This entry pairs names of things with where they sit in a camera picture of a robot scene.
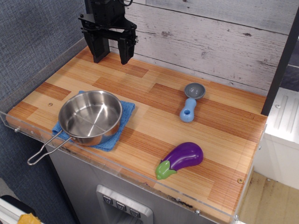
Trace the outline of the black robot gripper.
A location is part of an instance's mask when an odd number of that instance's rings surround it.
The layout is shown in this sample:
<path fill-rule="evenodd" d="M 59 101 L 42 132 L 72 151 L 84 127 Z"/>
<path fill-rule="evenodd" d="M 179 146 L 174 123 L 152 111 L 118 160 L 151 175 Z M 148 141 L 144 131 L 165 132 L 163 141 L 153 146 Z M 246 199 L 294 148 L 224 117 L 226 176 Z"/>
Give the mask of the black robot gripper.
<path fill-rule="evenodd" d="M 80 14 L 82 33 L 90 50 L 96 50 L 97 37 L 93 33 L 120 35 L 113 29 L 123 30 L 118 42 L 121 64 L 125 65 L 134 56 L 137 44 L 137 26 L 125 18 L 126 4 L 122 0 L 88 0 L 86 14 Z"/>

